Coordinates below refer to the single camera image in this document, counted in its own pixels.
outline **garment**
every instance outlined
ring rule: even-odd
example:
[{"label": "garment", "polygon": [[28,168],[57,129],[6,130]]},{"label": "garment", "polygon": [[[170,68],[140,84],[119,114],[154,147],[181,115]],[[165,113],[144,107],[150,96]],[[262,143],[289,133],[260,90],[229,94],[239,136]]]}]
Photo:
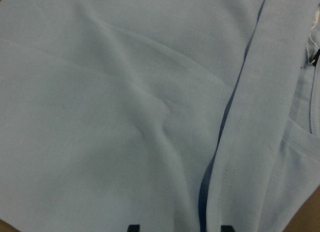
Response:
[{"label": "garment", "polygon": [[296,89],[318,84],[318,68],[303,76],[318,3],[3,0],[0,218],[199,231],[215,154],[206,230],[282,231],[320,184]]}]

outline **fabric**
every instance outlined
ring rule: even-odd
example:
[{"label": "fabric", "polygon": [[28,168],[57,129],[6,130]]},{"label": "fabric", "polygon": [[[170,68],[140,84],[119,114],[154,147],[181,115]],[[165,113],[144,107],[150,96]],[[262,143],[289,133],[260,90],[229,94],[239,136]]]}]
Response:
[{"label": "fabric", "polygon": [[218,145],[206,230],[283,231],[320,184],[318,3],[3,0],[0,218],[199,231]]}]

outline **brown background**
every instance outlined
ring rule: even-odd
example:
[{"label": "brown background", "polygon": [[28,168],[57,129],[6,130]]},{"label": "brown background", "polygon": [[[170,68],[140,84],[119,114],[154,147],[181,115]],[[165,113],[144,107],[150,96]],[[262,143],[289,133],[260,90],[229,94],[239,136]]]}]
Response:
[{"label": "brown background", "polygon": [[[320,232],[320,186],[303,204],[283,232],[309,231]],[[18,232],[18,230],[0,220],[0,232]]]}]

